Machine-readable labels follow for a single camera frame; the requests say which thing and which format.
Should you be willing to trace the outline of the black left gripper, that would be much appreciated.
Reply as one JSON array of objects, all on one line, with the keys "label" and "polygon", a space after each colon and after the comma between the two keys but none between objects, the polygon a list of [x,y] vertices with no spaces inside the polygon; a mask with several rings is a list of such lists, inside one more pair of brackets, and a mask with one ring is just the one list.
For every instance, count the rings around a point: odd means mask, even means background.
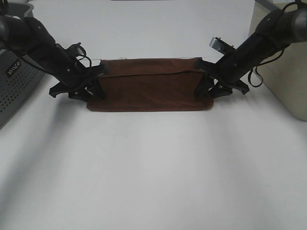
[{"label": "black left gripper", "polygon": [[60,74],[56,74],[59,83],[50,88],[49,95],[56,98],[59,94],[67,94],[70,99],[79,101],[89,101],[93,95],[104,100],[106,94],[95,75],[108,74],[109,69],[105,64],[92,66],[92,61],[88,57],[86,59],[89,60],[89,67],[75,59]]}]

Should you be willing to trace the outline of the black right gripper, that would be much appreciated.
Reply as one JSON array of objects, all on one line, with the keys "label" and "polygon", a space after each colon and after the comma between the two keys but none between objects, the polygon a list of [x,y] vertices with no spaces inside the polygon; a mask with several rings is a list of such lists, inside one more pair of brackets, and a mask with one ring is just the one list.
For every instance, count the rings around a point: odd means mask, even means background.
[{"label": "black right gripper", "polygon": [[194,68],[206,73],[206,76],[202,76],[194,90],[195,98],[207,92],[212,98],[229,96],[234,89],[242,94],[249,92],[248,85],[241,80],[249,71],[247,55],[227,54],[216,63],[197,59]]}]

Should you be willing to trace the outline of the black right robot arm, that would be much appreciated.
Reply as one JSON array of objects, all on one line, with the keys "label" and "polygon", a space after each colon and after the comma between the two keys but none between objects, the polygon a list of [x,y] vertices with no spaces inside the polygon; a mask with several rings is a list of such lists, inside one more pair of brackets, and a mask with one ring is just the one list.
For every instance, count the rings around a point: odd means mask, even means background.
[{"label": "black right robot arm", "polygon": [[218,37],[212,38],[210,47],[223,56],[211,63],[199,59],[195,68],[203,71],[203,76],[194,90],[194,96],[208,93],[212,98],[231,95],[233,90],[243,94],[249,87],[241,78],[257,71],[268,63],[267,58],[281,54],[293,43],[307,40],[307,5],[295,0],[282,9],[267,14],[257,25],[254,33],[238,48],[234,48]]}]

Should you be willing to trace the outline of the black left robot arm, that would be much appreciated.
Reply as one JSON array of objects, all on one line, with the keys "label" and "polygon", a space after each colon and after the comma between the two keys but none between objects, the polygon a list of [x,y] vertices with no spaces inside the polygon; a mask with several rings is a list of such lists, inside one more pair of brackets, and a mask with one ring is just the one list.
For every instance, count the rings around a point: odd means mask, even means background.
[{"label": "black left robot arm", "polygon": [[0,2],[1,46],[19,59],[29,56],[28,64],[54,76],[59,82],[49,90],[52,97],[67,93],[70,99],[88,102],[93,96],[105,98],[98,76],[107,74],[104,63],[85,67],[80,61],[88,59],[81,43],[64,49],[50,35],[45,26],[33,16],[21,19],[9,16],[9,3]]}]

